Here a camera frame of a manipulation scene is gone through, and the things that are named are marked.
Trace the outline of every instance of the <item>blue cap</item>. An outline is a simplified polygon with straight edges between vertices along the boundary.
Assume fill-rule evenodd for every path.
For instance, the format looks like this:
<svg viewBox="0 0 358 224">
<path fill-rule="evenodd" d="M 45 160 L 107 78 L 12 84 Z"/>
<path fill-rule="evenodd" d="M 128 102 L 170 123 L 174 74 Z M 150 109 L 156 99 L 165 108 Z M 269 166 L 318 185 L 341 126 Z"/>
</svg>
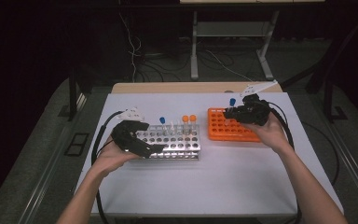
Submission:
<svg viewBox="0 0 358 224">
<path fill-rule="evenodd" d="M 235 105 L 235 99 L 234 99 L 234 98 L 229 99 L 229 105 L 230 105 L 230 106 L 234 106 L 234 105 Z"/>
</svg>

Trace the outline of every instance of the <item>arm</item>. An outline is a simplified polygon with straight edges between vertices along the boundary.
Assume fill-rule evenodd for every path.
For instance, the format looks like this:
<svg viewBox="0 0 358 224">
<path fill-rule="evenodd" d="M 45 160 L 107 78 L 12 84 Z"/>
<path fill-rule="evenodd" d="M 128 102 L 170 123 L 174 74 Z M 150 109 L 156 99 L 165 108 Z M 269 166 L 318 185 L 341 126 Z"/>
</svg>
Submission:
<svg viewBox="0 0 358 224">
<path fill-rule="evenodd" d="M 87 171 L 74 197 L 62 212 L 57 223 L 88 223 L 95 196 L 103 179 L 110 172 L 122 166 L 124 162 L 136 158 L 138 158 L 137 155 L 122 151 L 114 142 L 107 144 L 98 159 Z"/>
<path fill-rule="evenodd" d="M 336 203 L 289 145 L 280 122 L 273 114 L 269 114 L 264 126 L 243 125 L 255 132 L 281 158 L 306 223 L 347 223 Z"/>
</svg>

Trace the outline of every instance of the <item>orange cap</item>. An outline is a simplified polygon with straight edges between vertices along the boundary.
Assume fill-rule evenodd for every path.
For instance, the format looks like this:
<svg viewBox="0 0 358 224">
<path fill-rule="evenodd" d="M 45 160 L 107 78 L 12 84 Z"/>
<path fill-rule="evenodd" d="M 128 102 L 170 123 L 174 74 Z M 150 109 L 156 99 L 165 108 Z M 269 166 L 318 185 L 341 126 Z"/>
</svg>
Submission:
<svg viewBox="0 0 358 224">
<path fill-rule="evenodd" d="M 188 115 L 182 116 L 182 121 L 183 122 L 188 122 Z"/>
<path fill-rule="evenodd" d="M 197 116 L 195 115 L 190 115 L 190 121 L 196 121 L 197 120 Z"/>
</svg>

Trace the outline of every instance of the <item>forearm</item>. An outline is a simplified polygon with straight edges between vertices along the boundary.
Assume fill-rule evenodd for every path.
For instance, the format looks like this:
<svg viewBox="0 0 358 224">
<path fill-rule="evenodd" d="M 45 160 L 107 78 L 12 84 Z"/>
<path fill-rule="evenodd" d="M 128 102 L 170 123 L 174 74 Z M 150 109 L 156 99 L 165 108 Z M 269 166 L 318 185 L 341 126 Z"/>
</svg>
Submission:
<svg viewBox="0 0 358 224">
<path fill-rule="evenodd" d="M 90 169 L 57 223 L 88 223 L 103 175 Z"/>
<path fill-rule="evenodd" d="M 306 223 L 347 223 L 336 203 L 290 146 L 279 156 L 289 175 Z"/>
</svg>

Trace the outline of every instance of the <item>human hand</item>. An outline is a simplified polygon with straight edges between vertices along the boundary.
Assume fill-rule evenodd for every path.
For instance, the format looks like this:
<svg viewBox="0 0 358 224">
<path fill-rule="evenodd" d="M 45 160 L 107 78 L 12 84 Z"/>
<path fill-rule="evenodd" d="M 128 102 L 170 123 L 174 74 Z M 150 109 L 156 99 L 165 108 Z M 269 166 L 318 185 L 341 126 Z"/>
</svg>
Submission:
<svg viewBox="0 0 358 224">
<path fill-rule="evenodd" d="M 98 172 L 103 177 L 106 177 L 109 173 L 115 171 L 122 166 L 124 162 L 140 158 L 138 155 L 131 152 L 121 150 L 112 140 L 112 136 L 110 135 L 105 144 L 106 146 L 103 147 L 97 160 L 91 166 L 91 170 Z"/>
<path fill-rule="evenodd" d="M 271 147 L 276 153 L 280 153 L 286 148 L 290 148 L 283 128 L 279 120 L 269 113 L 268 121 L 263 126 L 256 124 L 242 124 L 245 128 L 252 130 L 266 146 Z"/>
</svg>

